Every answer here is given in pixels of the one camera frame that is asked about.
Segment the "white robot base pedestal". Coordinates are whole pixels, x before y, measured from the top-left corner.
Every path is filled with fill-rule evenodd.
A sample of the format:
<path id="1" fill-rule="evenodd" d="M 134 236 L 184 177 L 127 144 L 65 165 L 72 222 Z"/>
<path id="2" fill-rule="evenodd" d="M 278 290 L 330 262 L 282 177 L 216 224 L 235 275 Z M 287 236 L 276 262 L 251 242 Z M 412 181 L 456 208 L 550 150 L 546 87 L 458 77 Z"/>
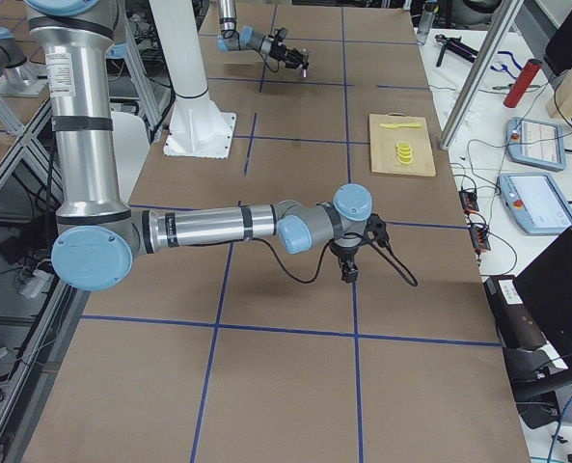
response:
<path id="1" fill-rule="evenodd" d="M 210 97 L 192 3 L 152 0 L 150 9 L 176 97 L 164 153 L 227 158 L 236 115 Z"/>

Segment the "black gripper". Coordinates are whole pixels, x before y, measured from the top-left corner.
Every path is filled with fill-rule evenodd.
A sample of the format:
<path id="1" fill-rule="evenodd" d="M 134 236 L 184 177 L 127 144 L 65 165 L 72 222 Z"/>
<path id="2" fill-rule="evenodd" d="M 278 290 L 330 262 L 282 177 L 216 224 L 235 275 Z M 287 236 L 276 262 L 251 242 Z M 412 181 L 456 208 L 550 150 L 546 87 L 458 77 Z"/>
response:
<path id="1" fill-rule="evenodd" d="M 282 58 L 281 61 L 287 68 L 301 68 L 307 70 L 309 68 L 309 58 L 311 52 L 303 48 L 298 50 L 296 48 L 288 48 L 285 45 L 281 46 Z"/>
<path id="2" fill-rule="evenodd" d="M 362 244 L 362 239 L 350 236 L 331 240 L 329 249 L 340 264 L 341 279 L 347 284 L 354 284 L 358 280 L 359 269 L 355 263 L 355 256 Z"/>

